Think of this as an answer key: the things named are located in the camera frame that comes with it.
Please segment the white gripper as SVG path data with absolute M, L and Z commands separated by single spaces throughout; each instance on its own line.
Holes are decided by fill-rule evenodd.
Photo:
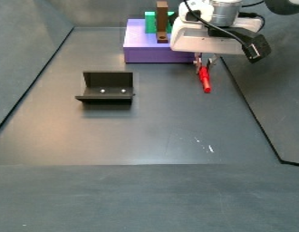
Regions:
M 210 37 L 207 29 L 241 27 L 258 33 L 263 25 L 254 14 L 239 12 L 241 1 L 183 1 L 178 5 L 177 17 L 170 33 L 170 49 L 194 53 L 195 74 L 201 69 L 201 53 L 243 55 L 239 43 L 230 38 Z M 206 69 L 211 69 L 219 58 L 207 58 Z

